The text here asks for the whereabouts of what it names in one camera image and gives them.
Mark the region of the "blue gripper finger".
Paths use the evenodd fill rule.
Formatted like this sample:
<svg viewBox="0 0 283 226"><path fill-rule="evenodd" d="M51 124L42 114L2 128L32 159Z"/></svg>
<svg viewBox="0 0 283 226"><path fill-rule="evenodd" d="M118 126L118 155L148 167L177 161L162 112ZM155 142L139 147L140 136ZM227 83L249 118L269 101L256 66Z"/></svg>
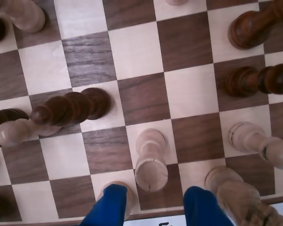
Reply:
<svg viewBox="0 0 283 226"><path fill-rule="evenodd" d="M83 226L122 226L125 221L127 188L110 184L103 190L103 196L83 219Z"/></svg>
<svg viewBox="0 0 283 226"><path fill-rule="evenodd" d="M188 226L232 226L219 207L215 195L198 186L189 187L183 196L184 214Z"/></svg>

